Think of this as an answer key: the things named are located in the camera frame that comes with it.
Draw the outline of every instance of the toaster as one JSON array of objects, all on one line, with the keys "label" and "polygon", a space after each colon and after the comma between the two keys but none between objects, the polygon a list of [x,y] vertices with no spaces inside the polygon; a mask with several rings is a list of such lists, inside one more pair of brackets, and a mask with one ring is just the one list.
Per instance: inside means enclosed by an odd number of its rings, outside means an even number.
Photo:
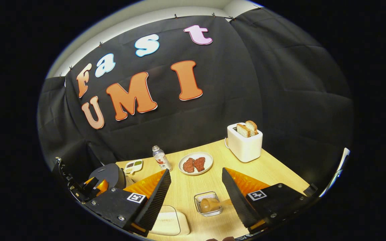
[{"label": "toaster", "polygon": [[243,163],[250,162],[260,157],[262,153],[263,133],[257,130],[257,135],[243,137],[237,131],[237,123],[227,127],[226,147]]}]

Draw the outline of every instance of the white wall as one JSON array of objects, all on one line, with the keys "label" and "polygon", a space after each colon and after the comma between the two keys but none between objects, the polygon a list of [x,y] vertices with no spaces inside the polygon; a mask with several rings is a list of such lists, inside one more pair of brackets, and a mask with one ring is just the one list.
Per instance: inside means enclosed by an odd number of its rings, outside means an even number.
[{"label": "white wall", "polygon": [[236,17],[251,9],[262,7],[247,0],[144,0],[121,9],[96,23],[77,37],[56,59],[47,73],[47,78],[65,76],[87,53],[94,50],[99,42],[106,42],[115,36],[158,20],[192,15]]}]

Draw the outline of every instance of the toast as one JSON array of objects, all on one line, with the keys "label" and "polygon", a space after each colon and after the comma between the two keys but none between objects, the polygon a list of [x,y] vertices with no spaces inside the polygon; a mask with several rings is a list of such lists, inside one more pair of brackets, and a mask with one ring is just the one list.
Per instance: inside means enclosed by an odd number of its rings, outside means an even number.
[{"label": "toast", "polygon": [[246,126],[244,126],[244,125],[237,124],[236,125],[236,130],[243,137],[250,137],[251,136],[251,131]]},{"label": "toast", "polygon": [[245,122],[245,126],[250,130],[251,136],[257,135],[257,125],[251,120]]}]

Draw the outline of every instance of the small dish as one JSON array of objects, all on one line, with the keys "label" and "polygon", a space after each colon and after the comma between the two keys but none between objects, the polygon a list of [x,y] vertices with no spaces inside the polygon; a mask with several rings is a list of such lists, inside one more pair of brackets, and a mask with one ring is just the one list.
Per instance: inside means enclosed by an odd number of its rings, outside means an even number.
[{"label": "small dish", "polygon": [[[205,163],[203,165],[203,167],[205,168],[203,171],[197,171],[197,168],[195,167],[194,168],[194,171],[191,172],[191,173],[188,173],[186,171],[184,171],[183,169],[183,165],[184,163],[189,159],[189,158],[193,158],[193,159],[198,159],[199,157],[205,157]],[[178,168],[179,170],[186,174],[186,175],[191,175],[191,176],[195,176],[195,175],[199,175],[199,174],[202,174],[202,173],[205,173],[206,171],[208,171],[211,166],[213,164],[213,158],[212,156],[209,154],[209,153],[206,153],[206,152],[202,152],[202,151],[198,151],[198,152],[193,152],[193,153],[190,153],[186,156],[184,156],[183,158],[181,158],[180,162],[178,163]]]},{"label": "small dish", "polygon": [[215,192],[209,191],[209,192],[198,193],[193,198],[194,198],[194,202],[195,202],[195,205],[196,205],[196,211],[198,213],[200,213],[201,215],[203,215],[205,217],[210,217],[210,216],[221,214],[221,212],[222,212],[222,208],[221,207],[218,210],[207,212],[207,213],[203,213],[203,212],[200,211],[200,202],[202,201],[202,199],[204,199],[204,198],[215,198],[215,199],[217,199],[219,201],[219,198],[218,198],[218,196],[217,196],[217,194]]},{"label": "small dish", "polygon": [[128,162],[128,163],[126,163],[126,166],[124,167],[124,172],[133,174],[135,171],[139,171],[142,169],[143,163],[144,162],[142,161],[142,159]]}]

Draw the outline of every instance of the white letter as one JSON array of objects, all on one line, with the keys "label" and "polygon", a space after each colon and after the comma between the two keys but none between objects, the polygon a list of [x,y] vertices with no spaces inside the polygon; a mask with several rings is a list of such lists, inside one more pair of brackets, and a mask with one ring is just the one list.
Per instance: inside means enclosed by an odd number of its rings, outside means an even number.
[{"label": "white letter", "polygon": [[135,48],[138,49],[136,55],[142,57],[156,52],[159,48],[159,42],[156,40],[159,40],[159,36],[156,34],[151,34],[137,40],[135,42]]},{"label": "white letter", "polygon": [[114,66],[114,55],[105,55],[98,61],[98,64],[96,64],[96,67],[98,68],[95,71],[95,76],[98,78],[101,77],[102,75],[104,75],[104,73],[110,72],[114,68]]}]

